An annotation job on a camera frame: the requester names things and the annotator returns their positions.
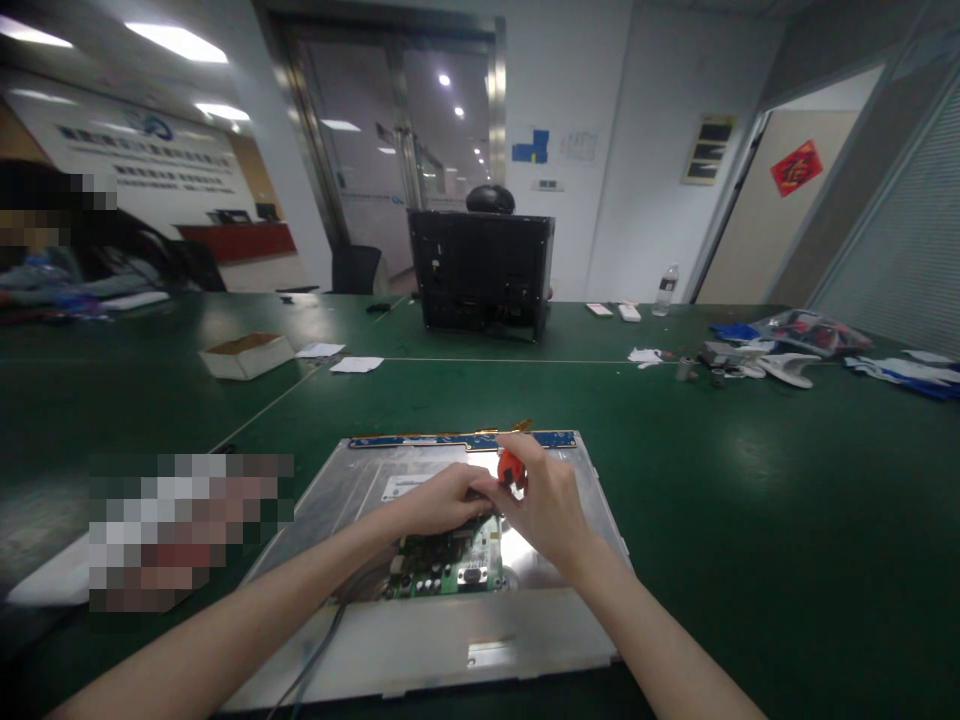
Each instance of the plastic bag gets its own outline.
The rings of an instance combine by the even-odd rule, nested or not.
[[[873,345],[866,335],[812,310],[787,310],[750,327],[766,340],[796,345],[825,358],[863,352]]]

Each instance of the blue sign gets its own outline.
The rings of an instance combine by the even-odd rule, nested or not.
[[[152,135],[167,142],[173,140],[173,130],[156,115],[142,115],[137,110],[127,110],[123,114],[127,118],[127,124],[141,135]]]
[[[513,146],[514,162],[529,162],[545,165],[547,162],[547,143],[550,142],[549,130],[534,130],[533,142]]]

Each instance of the doorway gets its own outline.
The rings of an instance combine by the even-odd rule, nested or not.
[[[379,249],[400,287],[413,280],[407,210],[465,210],[470,190],[505,179],[504,27],[415,11],[374,25],[349,12],[283,37],[331,245]]]
[[[871,68],[764,114],[693,302],[766,301],[882,72]]]

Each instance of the green workbench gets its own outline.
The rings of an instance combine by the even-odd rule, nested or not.
[[[381,317],[364,312],[370,302],[198,295],[111,325],[4,329],[14,438],[4,439],[12,461],[0,512],[25,503],[24,536],[46,542],[49,556],[82,532],[85,452],[207,452],[229,437],[237,452],[293,453],[302,492],[342,437],[530,417],[582,433],[637,575],[771,717],[960,712],[956,403],[832,363],[808,368],[815,385],[804,391],[772,378],[715,390],[703,377],[677,382],[672,365],[626,362],[633,347],[692,349],[711,323],[777,308],[676,307],[656,318],[641,307],[643,321],[630,325],[554,303],[532,346],[428,332],[418,304],[393,299]],[[207,376],[196,351],[251,330],[387,360],[366,375],[296,360],[250,383]],[[5,573],[42,561],[17,561],[4,534]],[[82,618],[60,628],[13,669],[28,712],[215,602],[254,555],[135,632],[96,634]],[[622,666],[310,711],[650,716]]]

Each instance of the green circuit board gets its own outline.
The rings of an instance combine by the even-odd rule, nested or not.
[[[442,535],[408,535],[390,565],[386,600],[501,590],[500,518],[469,521]]]

